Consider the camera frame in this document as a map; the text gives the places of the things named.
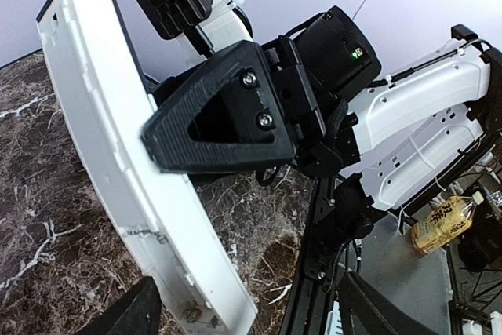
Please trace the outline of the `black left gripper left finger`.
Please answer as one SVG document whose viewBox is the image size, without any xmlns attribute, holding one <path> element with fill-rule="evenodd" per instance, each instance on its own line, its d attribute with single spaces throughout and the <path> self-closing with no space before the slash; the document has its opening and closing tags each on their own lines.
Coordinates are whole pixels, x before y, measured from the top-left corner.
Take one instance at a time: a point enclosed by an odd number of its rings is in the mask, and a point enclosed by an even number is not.
<svg viewBox="0 0 502 335">
<path fill-rule="evenodd" d="M 151 276 L 144 276 L 101 316 L 80 329 L 80 334 L 157 335 L 162 301 Z"/>
</svg>

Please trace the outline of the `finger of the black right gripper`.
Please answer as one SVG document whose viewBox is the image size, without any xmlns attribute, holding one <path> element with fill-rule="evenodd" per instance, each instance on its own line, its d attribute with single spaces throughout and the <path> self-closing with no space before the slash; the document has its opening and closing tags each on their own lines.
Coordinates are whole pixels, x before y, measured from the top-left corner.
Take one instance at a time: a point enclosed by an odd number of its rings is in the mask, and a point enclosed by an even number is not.
<svg viewBox="0 0 502 335">
<path fill-rule="evenodd" d="M 262 170 L 296 154 L 264 52 L 249 41 L 199 64 L 140 137 L 150 159 L 168 173 Z"/>
</svg>

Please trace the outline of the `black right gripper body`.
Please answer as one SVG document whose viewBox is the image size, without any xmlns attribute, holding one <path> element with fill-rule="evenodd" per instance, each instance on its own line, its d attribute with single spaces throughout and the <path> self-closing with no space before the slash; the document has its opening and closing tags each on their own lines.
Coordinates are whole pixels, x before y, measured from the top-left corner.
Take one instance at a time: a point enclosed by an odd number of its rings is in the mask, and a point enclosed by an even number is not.
<svg viewBox="0 0 502 335">
<path fill-rule="evenodd" d="M 262 45 L 271 80 L 296 154 L 290 165 L 308 177 L 334 177 L 344 167 L 336 140 L 345 100 L 328 94 L 323 109 L 295 43 L 281 35 Z"/>
</svg>

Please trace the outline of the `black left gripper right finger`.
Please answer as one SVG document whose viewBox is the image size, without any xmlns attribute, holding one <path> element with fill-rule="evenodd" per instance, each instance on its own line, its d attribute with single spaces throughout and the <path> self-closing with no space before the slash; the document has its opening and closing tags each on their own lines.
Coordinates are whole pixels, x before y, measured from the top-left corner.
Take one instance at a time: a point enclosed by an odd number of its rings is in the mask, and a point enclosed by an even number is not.
<svg viewBox="0 0 502 335">
<path fill-rule="evenodd" d="M 400 311 L 353 271 L 340 280 L 339 305 L 343 334 L 355 334 L 353 316 L 368 334 L 431 334 L 431 329 Z"/>
</svg>

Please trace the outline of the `white remote control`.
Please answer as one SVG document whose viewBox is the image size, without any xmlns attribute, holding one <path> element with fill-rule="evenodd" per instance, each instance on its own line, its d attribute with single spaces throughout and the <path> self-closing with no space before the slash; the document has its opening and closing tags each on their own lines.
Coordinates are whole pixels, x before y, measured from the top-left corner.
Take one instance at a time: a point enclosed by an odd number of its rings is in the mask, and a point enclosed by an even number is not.
<svg viewBox="0 0 502 335">
<path fill-rule="evenodd" d="M 115 230 L 189 334 L 246 334 L 257 309 L 189 178 L 140 133 L 154 114 L 115 0 L 47 0 L 38 33 L 71 138 Z"/>
</svg>

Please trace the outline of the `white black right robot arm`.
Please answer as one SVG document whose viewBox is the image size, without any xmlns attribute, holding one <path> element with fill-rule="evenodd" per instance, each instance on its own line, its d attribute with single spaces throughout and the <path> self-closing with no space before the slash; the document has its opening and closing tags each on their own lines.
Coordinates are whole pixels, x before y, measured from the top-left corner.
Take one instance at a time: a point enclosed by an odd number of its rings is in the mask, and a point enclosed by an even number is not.
<svg viewBox="0 0 502 335">
<path fill-rule="evenodd" d="M 166 79 L 140 139 L 167 173 L 253 171 L 268 186 L 289 165 L 331 178 L 413 123 L 487 96 L 499 56 L 458 24 L 435 52 L 381 76 L 368 40 L 333 7 L 263 45 L 235 42 Z"/>
</svg>

